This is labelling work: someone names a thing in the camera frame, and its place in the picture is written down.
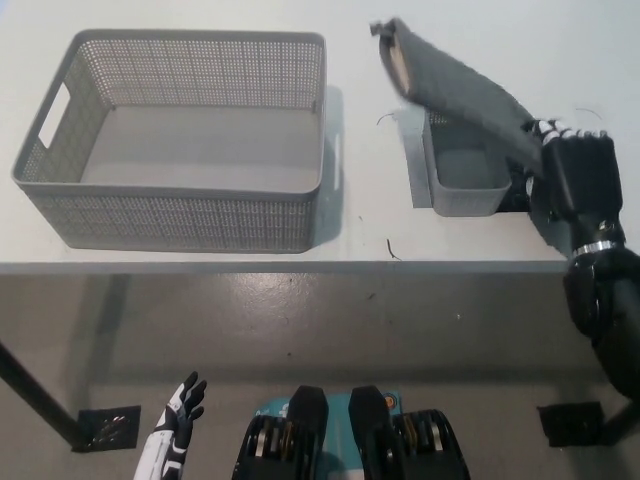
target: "gray floor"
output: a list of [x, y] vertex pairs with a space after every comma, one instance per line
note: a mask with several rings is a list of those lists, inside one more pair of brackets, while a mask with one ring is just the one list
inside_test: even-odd
[[[304, 382], [375, 382], [440, 408], [474, 480], [640, 478], [639, 437], [549, 449], [536, 406], [624, 404], [557, 276], [0, 278], [0, 338], [72, 411], [142, 404], [139, 446], [185, 375], [210, 383], [185, 480], [226, 479], [254, 409]], [[130, 479], [140, 448], [71, 454], [0, 383], [2, 478]]]

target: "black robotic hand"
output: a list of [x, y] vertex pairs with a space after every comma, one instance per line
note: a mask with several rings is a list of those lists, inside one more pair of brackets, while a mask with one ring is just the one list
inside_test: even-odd
[[622, 189], [611, 137], [574, 131], [555, 120], [524, 128], [542, 142], [543, 178], [533, 187], [545, 191], [551, 213], [570, 225], [574, 254], [596, 249], [592, 244], [598, 242], [623, 244]]
[[191, 441], [193, 422], [204, 413], [207, 382], [193, 372], [176, 390], [147, 438], [134, 480], [179, 480]]
[[530, 195], [569, 224], [573, 258], [564, 277], [571, 319], [589, 337], [611, 384], [640, 399], [640, 257], [625, 248], [622, 189], [613, 140], [538, 120], [543, 177]]

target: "white table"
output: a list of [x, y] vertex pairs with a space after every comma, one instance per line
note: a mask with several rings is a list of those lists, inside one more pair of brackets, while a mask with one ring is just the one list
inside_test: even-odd
[[[600, 0], [4, 0], [0, 13], [0, 273], [562, 270], [526, 214], [442, 218], [414, 209], [395, 94], [369, 23], [403, 18], [419, 35], [503, 84], [534, 115], [606, 128], [616, 140], [629, 244], [640, 250], [640, 41], [635, 5]], [[316, 31], [342, 107], [338, 195], [319, 245], [300, 255], [148, 253], [68, 248], [9, 177], [71, 38], [87, 28]], [[590, 109], [593, 114], [577, 109]], [[402, 262], [391, 258], [393, 253]]]

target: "gray plastic basket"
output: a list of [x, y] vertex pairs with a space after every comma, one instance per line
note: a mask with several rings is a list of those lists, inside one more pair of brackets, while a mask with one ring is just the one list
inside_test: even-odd
[[443, 217], [496, 213], [511, 186], [505, 149], [479, 128], [432, 111], [422, 139], [433, 209]]
[[[82, 32], [14, 179], [75, 248], [305, 251], [325, 70], [312, 33]], [[46, 148], [39, 135], [63, 84], [70, 100]]]

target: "black table leg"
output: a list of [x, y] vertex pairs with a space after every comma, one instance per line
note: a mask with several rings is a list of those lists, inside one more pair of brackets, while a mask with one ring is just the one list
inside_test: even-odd
[[629, 402], [626, 407], [602, 426], [600, 444], [615, 445], [637, 427], [638, 423], [640, 423], [640, 405], [636, 402]]
[[0, 343], [0, 378], [35, 410], [75, 452], [135, 448], [140, 407], [82, 410], [74, 420]]

